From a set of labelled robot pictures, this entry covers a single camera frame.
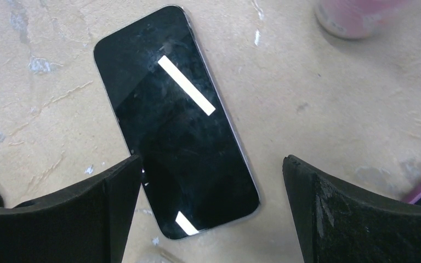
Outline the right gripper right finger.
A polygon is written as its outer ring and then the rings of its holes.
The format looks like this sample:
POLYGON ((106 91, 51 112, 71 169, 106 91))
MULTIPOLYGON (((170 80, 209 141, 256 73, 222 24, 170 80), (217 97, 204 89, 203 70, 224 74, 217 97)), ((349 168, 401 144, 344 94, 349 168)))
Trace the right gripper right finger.
POLYGON ((305 262, 421 262, 421 206, 284 158, 283 179, 305 262))

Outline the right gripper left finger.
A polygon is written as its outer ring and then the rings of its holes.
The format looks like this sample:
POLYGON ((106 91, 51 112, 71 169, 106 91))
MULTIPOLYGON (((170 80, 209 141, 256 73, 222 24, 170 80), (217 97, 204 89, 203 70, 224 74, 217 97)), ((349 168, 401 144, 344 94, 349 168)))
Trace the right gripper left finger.
POLYGON ((0 262, 121 262, 141 186, 141 160, 0 208, 0 262))

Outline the beige cased smartphone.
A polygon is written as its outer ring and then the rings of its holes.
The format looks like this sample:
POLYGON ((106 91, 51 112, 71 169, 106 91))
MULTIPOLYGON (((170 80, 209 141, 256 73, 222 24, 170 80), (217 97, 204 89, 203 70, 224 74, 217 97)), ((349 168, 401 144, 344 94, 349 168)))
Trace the beige cased smartphone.
POLYGON ((260 198, 184 10, 167 5, 101 39, 94 60, 169 239, 254 213, 260 198))

